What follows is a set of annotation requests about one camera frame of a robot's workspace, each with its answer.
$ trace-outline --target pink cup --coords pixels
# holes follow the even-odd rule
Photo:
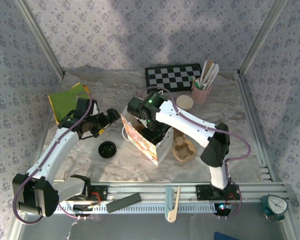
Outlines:
[[[211,91],[211,86],[206,90],[200,90],[192,84],[191,98],[194,102],[202,104],[207,100],[210,91]]]

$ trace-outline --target floral wallpaper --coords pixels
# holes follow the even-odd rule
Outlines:
[[[19,9],[0,1],[0,239],[13,215],[12,179],[34,161],[58,83]]]
[[[288,1],[246,73],[278,177],[292,185],[300,226],[300,0]]]
[[[238,69],[273,0],[27,0],[65,71]]]

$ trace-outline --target checkered board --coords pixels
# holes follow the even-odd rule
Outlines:
[[[145,69],[147,87],[162,87],[170,92],[191,90],[192,81],[188,76],[200,78],[201,66],[199,63],[186,65],[172,65],[162,67],[148,67]]]

